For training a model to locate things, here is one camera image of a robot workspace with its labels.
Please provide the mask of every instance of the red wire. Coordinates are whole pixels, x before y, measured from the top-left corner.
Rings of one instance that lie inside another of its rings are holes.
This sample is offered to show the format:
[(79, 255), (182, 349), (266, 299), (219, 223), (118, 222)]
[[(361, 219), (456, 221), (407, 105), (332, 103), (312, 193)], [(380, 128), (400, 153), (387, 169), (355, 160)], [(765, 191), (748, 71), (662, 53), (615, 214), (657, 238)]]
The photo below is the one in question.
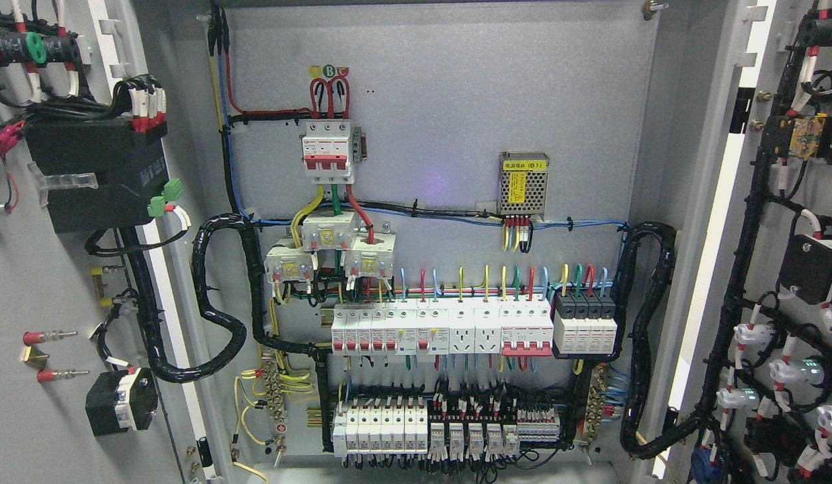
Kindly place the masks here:
[(365, 240), (368, 244), (374, 244), (374, 225), (371, 224), (371, 218), (368, 217), (365, 210), (363, 210), (360, 203), (357, 202), (355, 196), (353, 196), (353, 185), (345, 185), (345, 192), (347, 192), (347, 201), (351, 203), (353, 210), (360, 215), (360, 218), (365, 223), (365, 229), (368, 230), (368, 238)]
[(228, 102), (231, 103), (231, 106), (240, 112), (240, 114), (291, 114), (291, 113), (311, 113), (309, 108), (299, 108), (298, 110), (260, 110), (260, 111), (247, 111), (237, 106), (236, 102), (234, 101), (234, 91), (231, 88), (231, 54), (225, 53), (225, 82), (226, 86), (228, 86)]
[(527, 300), (532, 300), (532, 285), (536, 283), (536, 268), (530, 266), (530, 297)]
[(335, 81), (341, 81), (345, 84), (345, 106), (342, 107), (341, 117), (348, 119), (351, 116), (351, 85), (347, 82), (346, 77), (336, 76), (329, 80), (330, 88), (332, 88)]
[(422, 277), (419, 279), (419, 288), (422, 290), (422, 302), (425, 302), (425, 269), (422, 269)]
[(592, 286), (595, 284), (595, 266), (589, 264), (586, 266), (586, 272), (583, 275), (583, 283), (586, 283), (586, 278), (589, 279), (589, 290), (586, 291), (586, 297), (592, 297)]

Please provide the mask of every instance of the power outlet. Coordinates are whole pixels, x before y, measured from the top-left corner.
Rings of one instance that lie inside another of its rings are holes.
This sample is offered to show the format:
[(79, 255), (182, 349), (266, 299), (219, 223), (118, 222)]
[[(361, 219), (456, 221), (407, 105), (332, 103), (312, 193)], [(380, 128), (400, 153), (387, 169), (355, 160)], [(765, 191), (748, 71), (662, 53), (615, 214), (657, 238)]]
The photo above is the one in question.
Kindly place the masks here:
[(476, 322), (474, 353), (499, 353), (499, 328), (480, 322), (484, 323)]

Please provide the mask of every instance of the green wire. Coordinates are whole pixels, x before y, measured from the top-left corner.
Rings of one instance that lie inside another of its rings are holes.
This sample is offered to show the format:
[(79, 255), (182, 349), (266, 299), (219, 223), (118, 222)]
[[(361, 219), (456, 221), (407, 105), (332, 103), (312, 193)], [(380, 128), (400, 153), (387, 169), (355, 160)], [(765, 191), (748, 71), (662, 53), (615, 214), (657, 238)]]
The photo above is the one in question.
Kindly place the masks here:
[(333, 193), (333, 214), (341, 214), (341, 200), (339, 199), (339, 185), (333, 184), (330, 189)]
[(578, 264), (575, 270), (575, 297), (580, 297), (580, 286), (583, 285), (583, 264)]
[(517, 300), (521, 292), (521, 270), (518, 267), (515, 267), (515, 280), (511, 282), (511, 285), (515, 287), (515, 300)]

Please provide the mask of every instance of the black spiral cable wrap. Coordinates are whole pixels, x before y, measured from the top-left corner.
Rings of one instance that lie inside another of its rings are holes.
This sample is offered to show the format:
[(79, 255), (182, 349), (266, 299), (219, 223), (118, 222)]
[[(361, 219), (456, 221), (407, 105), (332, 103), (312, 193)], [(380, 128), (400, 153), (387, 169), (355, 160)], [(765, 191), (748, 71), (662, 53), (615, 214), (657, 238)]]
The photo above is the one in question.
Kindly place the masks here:
[(321, 431), (323, 433), (323, 450), (333, 451), (332, 416), (330, 414), (330, 392), (329, 392), (329, 370), (327, 358), (332, 350), (318, 348), (312, 343), (293, 343), (278, 337), (269, 336), (263, 328), (266, 315), (266, 299), (263, 294), (263, 275), (265, 269), (260, 258), (260, 240), (257, 236), (255, 224), (249, 218), (240, 214), (221, 214), (210, 218), (198, 229), (195, 244), (192, 247), (192, 282), (195, 287), (195, 297), (198, 300), (198, 310), (201, 316), (207, 321), (234, 321), (243, 328), (242, 323), (234, 316), (222, 312), (210, 304), (207, 292), (210, 286), (207, 285), (207, 269), (205, 258), (210, 238), (218, 230), (232, 229), (240, 234), (240, 242), (243, 248), (243, 255), (246, 259), (246, 271), (249, 280), (249, 291), (252, 296), (252, 336), (257, 343), (274, 350), (281, 350), (285, 353), (296, 353), (311, 356), (315, 361), (315, 373), (317, 374), (318, 396), (321, 401)]
[[(134, 227), (121, 227), (120, 236), (127, 246), (139, 245), (138, 234)], [(210, 359), (209, 362), (199, 364), (191, 368), (178, 368), (168, 362), (165, 352), (165, 344), (162, 341), (162, 333), (159, 319), (160, 309), (156, 307), (156, 294), (153, 287), (153, 280), (150, 278), (150, 270), (143, 252), (130, 252), (126, 255), (130, 262), (132, 275), (136, 281), (138, 291), (137, 321), (142, 339), (148, 352), (148, 359), (151, 370), (161, 378), (170, 383), (189, 383), (210, 376), (216, 371), (222, 370), (240, 352), (243, 343), (246, 342), (246, 327), (242, 323), (225, 313), (213, 313), (201, 310), (201, 316), (207, 321), (213, 322), (231, 332), (231, 340), (225, 345), (219, 355)]]

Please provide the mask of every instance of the yellow wire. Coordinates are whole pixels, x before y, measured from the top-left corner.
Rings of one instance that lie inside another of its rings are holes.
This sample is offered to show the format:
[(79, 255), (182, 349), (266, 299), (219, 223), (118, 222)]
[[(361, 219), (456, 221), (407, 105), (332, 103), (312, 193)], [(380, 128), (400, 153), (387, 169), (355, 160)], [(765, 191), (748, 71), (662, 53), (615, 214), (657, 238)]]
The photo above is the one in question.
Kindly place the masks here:
[[(640, 434), (640, 432), (637, 432), (637, 440), (639, 440), (641, 444), (649, 443), (646, 441), (646, 438), (644, 438), (643, 435)], [(664, 462), (664, 467), (667, 468), (667, 474), (670, 475), (670, 481), (672, 481), (673, 484), (678, 484), (679, 480), (676, 478), (676, 475), (673, 474), (673, 469), (670, 467), (670, 462), (667, 462), (667, 459), (664, 456), (662, 456), (662, 454), (657, 454), (656, 457), (658, 457), (658, 459), (661, 460), (661, 462)]]
[(511, 248), (512, 252), (517, 252), (517, 246), (521, 244), (521, 227), (515, 227), (515, 245)]
[(235, 467), (243, 469), (244, 471), (249, 471), (252, 474), (257, 475), (257, 477), (260, 477), (260, 478), (263, 479), (263, 482), (265, 482), (265, 484), (269, 484), (269, 478), (265, 474), (263, 474), (263, 472), (258, 471), (257, 469), (254, 469), (254, 468), (250, 468), (250, 466), (242, 465), (241, 463), (237, 462), (237, 460), (234, 460), (234, 462), (232, 462), (232, 464)]
[(240, 413), (240, 423), (243, 426), (243, 431), (246, 432), (248, 438), (252, 439), (252, 442), (256, 443), (257, 445), (263, 445), (266, 447), (266, 443), (263, 440), (255, 437), (252, 431), (250, 431), (249, 427), (246, 425), (246, 412), (249, 411), (249, 408), (252, 408), (252, 405), (246, 405), (246, 408), (243, 408), (243, 411)]
[(566, 286), (569, 285), (569, 265), (563, 264), (563, 293), (561, 294), (563, 297), (566, 297)]
[(503, 285), (502, 285), (502, 291), (503, 291), (503, 300), (505, 300), (505, 266), (503, 266)]
[(290, 233), (293, 236), (294, 244), (297, 247), (302, 246), (302, 239), (300, 239), (300, 233), (299, 233), (300, 221), (303, 218), (308, 217), (308, 214), (311, 214), (311, 212), (313, 210), (315, 210), (315, 208), (317, 208), (317, 206), (320, 205), (321, 202), (323, 202), (323, 196), (325, 194), (326, 194), (326, 191), (325, 191), (323, 185), (318, 185), (317, 186), (317, 196), (315, 196), (315, 199), (312, 200), (311, 202), (309, 202), (308, 205), (303, 206), (302, 210), (300, 210), (299, 212), (296, 212), (296, 215), (294, 215), (293, 220), (290, 221)]
[(487, 288), (489, 287), (489, 279), (490, 279), (490, 267), (485, 264), (485, 299), (484, 301), (487, 303)]
[(222, 102), (219, 100), (219, 76), (216, 73), (216, 59), (210, 56), (210, 77), (213, 79), (213, 101), (216, 102), (216, 119), (219, 121), (219, 126), (225, 126), (224, 116), (222, 116)]

